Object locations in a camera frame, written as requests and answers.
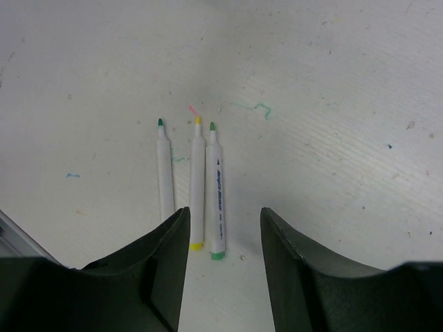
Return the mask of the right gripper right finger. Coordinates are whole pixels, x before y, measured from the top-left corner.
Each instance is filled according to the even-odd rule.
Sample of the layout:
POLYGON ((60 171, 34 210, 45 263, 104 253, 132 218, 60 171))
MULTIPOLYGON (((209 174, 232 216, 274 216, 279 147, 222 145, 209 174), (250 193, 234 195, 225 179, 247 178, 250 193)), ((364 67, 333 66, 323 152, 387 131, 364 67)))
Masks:
POLYGON ((441 331, 442 263, 379 270, 344 257, 260 213, 276 331, 441 331))

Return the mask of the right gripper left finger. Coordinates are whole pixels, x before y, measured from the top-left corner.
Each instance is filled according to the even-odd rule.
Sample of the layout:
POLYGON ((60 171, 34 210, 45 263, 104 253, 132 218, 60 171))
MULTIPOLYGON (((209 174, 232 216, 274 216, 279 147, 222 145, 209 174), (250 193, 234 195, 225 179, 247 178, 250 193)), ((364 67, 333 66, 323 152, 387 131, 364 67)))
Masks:
POLYGON ((84 268, 1 258, 2 331, 177 331, 190 211, 84 268))

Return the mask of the teal green marker pen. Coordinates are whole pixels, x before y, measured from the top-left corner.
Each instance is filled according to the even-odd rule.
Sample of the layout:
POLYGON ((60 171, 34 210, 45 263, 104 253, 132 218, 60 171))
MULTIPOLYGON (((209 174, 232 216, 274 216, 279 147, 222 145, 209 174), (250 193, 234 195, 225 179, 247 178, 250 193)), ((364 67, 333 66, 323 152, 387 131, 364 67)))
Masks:
POLYGON ((174 184, 172 176, 171 145, 165 132, 162 118, 157 122, 158 137, 156 141, 157 175, 161 221, 175 213, 174 184))

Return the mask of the yellow cap marker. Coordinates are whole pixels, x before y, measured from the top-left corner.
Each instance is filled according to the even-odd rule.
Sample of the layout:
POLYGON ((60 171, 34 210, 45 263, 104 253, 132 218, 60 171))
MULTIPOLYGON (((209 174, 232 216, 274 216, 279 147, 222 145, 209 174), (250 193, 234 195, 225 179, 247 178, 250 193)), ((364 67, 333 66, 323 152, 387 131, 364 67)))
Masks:
POLYGON ((195 118, 190 154, 190 249, 201 250, 204 243, 205 148, 201 117, 195 118))

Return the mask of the light green cap marker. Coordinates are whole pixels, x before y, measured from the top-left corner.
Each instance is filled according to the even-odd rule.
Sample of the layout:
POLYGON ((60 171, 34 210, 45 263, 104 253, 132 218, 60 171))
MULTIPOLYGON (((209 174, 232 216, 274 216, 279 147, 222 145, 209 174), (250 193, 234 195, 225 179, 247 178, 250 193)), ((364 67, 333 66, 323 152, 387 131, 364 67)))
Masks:
POLYGON ((222 146, 217 139, 216 125, 211 122, 206 146, 206 207, 210 256, 215 261, 222 260, 226 255, 223 180, 222 146))

